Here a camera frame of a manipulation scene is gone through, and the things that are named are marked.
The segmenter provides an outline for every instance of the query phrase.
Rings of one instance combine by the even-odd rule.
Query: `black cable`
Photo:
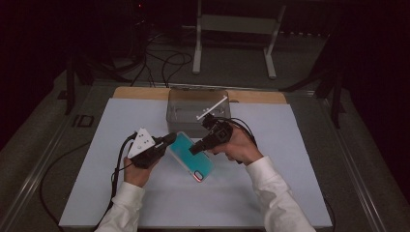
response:
[[[62,158],[66,157],[67,155],[69,155],[69,154],[71,154],[71,153],[73,153],[73,152],[75,152],[75,151],[77,151],[77,150],[79,150],[79,149],[81,149],[81,148],[83,148],[83,147],[89,145],[90,143],[91,143],[91,141],[89,141],[89,142],[87,142],[87,143],[84,143],[84,144],[82,144],[82,145],[80,145],[80,146],[78,146],[78,147],[76,147],[76,148],[70,150],[69,152],[63,154],[61,157],[57,158],[55,161],[53,161],[53,162],[48,166],[47,170],[45,171],[43,177],[42,177],[41,180],[40,180],[39,197],[40,197],[40,201],[42,202],[42,206],[43,206],[43,208],[45,209],[45,212],[51,217],[51,219],[54,221],[54,223],[57,225],[58,229],[59,229],[61,232],[64,232],[64,229],[58,224],[58,219],[57,219],[57,218],[54,216],[54,214],[48,209],[48,207],[47,207],[47,205],[45,204],[45,201],[44,201],[44,197],[43,197],[44,179],[45,179],[45,177],[47,176],[48,172],[51,170],[51,168],[52,168],[59,160],[61,160]]]
[[[178,65],[178,66],[180,66],[180,65],[187,65],[187,64],[190,63],[190,61],[192,61],[192,56],[191,56],[191,55],[189,55],[189,54],[187,54],[187,53],[185,53],[185,52],[177,51],[177,50],[150,50],[150,51],[173,52],[173,53],[178,53],[178,54],[182,54],[182,55],[187,55],[187,56],[190,58],[187,62],[183,62],[183,63],[172,63],[172,62],[166,61],[166,59],[162,59],[161,57],[158,57],[158,56],[156,56],[156,55],[154,55],[154,54],[152,54],[152,53],[147,52],[148,55],[150,55],[150,56],[152,56],[152,57],[154,57],[154,58],[156,58],[156,59],[158,59],[158,60],[161,60],[161,61],[163,61],[163,62],[167,62],[169,65]]]
[[[133,81],[131,82],[130,86],[132,87],[133,84],[136,82],[136,80],[139,78],[139,76],[142,74],[142,72],[145,70],[145,68],[148,68],[147,66],[147,55],[144,53],[144,65],[142,66],[141,70],[139,71],[139,73],[135,76],[135,78],[133,79]]]
[[[179,55],[182,55],[182,59],[183,59],[184,61],[183,61],[182,65],[180,65],[180,67],[179,67],[175,72],[173,72],[171,75],[169,75],[168,78],[166,79],[166,83],[168,84],[168,88],[169,88],[169,79],[171,79],[171,76],[174,75],[175,73],[177,73],[180,69],[182,69],[182,67],[183,67],[184,65],[187,64],[187,63],[185,62],[185,54],[184,54],[184,53],[179,53]]]
[[[102,65],[101,63],[99,63],[98,61],[95,61],[94,59],[88,57],[85,54],[80,54],[81,59],[83,60],[83,62],[85,62],[86,64],[88,64],[91,68],[106,73],[109,75],[109,77],[111,77],[112,79],[118,81],[118,82],[132,82],[131,80],[125,79],[123,76],[117,74],[116,72],[111,71],[109,68],[107,68],[106,66]]]
[[[215,117],[214,120],[223,120],[226,122],[229,122],[235,126],[237,126],[238,128],[240,128],[242,131],[244,131],[248,137],[250,138],[250,140],[253,142],[253,144],[257,147],[257,143],[256,143],[256,139],[253,136],[252,131],[250,130],[250,127],[248,126],[248,124],[246,124],[244,121],[242,121],[241,119],[238,118],[223,118],[223,117]]]
[[[180,55],[180,54],[179,54],[179,53],[175,53],[175,54],[173,54],[173,55],[168,56],[168,58],[166,58],[165,62],[163,62],[163,64],[162,64],[161,76],[162,76],[162,80],[163,80],[163,83],[165,84],[165,87],[166,87],[166,88],[169,88],[169,83],[168,83],[169,78],[171,78],[171,76],[172,76],[173,74],[175,74],[177,71],[179,71],[179,70],[182,68],[182,65],[181,65],[176,72],[174,72],[174,73],[173,73],[172,75],[170,75],[168,78],[165,78],[165,73],[164,73],[164,72],[165,72],[165,66],[166,66],[166,64],[169,63],[168,60],[170,60],[172,57],[175,57],[175,56],[177,56],[177,55]]]
[[[329,203],[329,201],[326,199],[326,197],[323,197],[323,199],[325,200],[325,204],[329,206],[329,209],[331,210],[331,215],[332,215],[332,219],[333,219],[333,232],[336,231],[336,215],[334,210],[332,209],[331,204]]]
[[[154,80],[154,77],[153,77],[153,74],[152,74],[152,72],[151,72],[151,69],[147,66],[147,70],[148,70],[148,82],[150,82],[150,87],[153,87],[154,86],[154,88],[155,87],[157,87],[157,86],[155,86],[155,80]]]
[[[153,38],[152,43],[155,43],[155,44],[170,44],[170,43],[172,43],[172,42],[175,42],[175,39],[171,39],[171,38],[167,38],[167,40],[165,40],[165,41],[158,41],[158,40],[156,40],[156,38],[162,37],[162,36],[166,36],[166,32],[165,32],[165,33],[158,33],[158,34]]]
[[[131,140],[134,140],[136,138],[137,132],[134,132],[132,135],[128,136],[127,139],[124,141],[123,145],[121,146],[120,149],[120,153],[118,155],[118,159],[117,159],[117,166],[114,169],[114,173],[112,173],[111,175],[111,197],[108,203],[108,206],[106,207],[105,212],[102,215],[102,218],[100,219],[99,223],[94,227],[93,231],[97,230],[97,228],[100,226],[100,223],[103,220],[103,217],[106,215],[106,213],[109,211],[109,209],[111,209],[111,207],[114,205],[114,202],[112,202],[112,198],[117,194],[117,184],[118,184],[118,177],[119,177],[119,173],[121,170],[124,170],[125,168],[127,168],[128,166],[124,167],[124,168],[120,168],[121,166],[121,159],[124,153],[124,149],[127,146],[128,142],[130,142]]]

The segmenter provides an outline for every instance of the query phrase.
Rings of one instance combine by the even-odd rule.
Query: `phone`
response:
[[[190,147],[193,141],[182,131],[177,133],[175,142],[168,146],[172,156],[187,169],[193,179],[202,182],[214,169],[214,164],[205,152],[193,155]]]

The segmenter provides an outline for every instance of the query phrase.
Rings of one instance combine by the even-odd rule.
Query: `white sleeve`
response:
[[[136,231],[144,193],[144,188],[123,182],[116,196],[112,198],[112,208],[103,217],[96,231]]]
[[[247,166],[268,232],[315,231],[269,157]]]

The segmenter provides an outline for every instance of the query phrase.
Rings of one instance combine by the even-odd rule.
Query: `gray floor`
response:
[[[194,85],[231,88],[251,88],[276,91],[305,78],[325,41],[311,37],[279,36],[274,50],[274,63],[278,79],[270,80],[260,49],[211,47],[204,44],[201,73],[191,73],[191,63],[176,72],[170,79],[171,86]],[[172,52],[154,49],[173,49],[193,55],[189,44],[173,45],[153,43],[150,53],[166,59]],[[172,62],[182,62],[176,56]],[[148,57],[152,76],[161,85],[163,62]],[[170,75],[177,66],[165,66]],[[124,74],[134,79],[138,69]],[[117,86],[96,73],[93,86],[76,85],[77,105],[73,113],[65,116],[65,101],[57,100],[65,89],[64,74],[56,78],[54,90],[39,104],[30,118],[18,130],[0,154],[0,218],[2,231],[58,231],[46,214],[39,200],[38,182],[44,172],[33,169],[38,160],[45,168],[72,149],[82,148],[61,158],[44,179],[44,200],[50,211],[59,218],[70,196],[73,183],[103,114],[106,101]],[[143,72],[135,83],[147,86],[149,74]],[[341,129],[335,130],[329,120],[326,101],[311,96],[315,83],[302,91],[287,94],[296,115],[310,160],[325,199],[335,213],[336,231],[410,231],[409,205],[382,160],[352,102],[349,93],[343,91],[340,114]],[[96,118],[91,128],[72,127],[76,114]],[[332,231],[322,228],[318,231]],[[69,229],[66,231],[88,231]]]

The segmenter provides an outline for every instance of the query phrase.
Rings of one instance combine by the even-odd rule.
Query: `transparent container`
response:
[[[203,118],[196,119],[221,101],[228,93],[224,90],[171,89],[166,110],[169,132],[183,131],[191,138],[202,138],[208,131],[201,126]],[[230,118],[229,98],[211,111],[215,117]]]

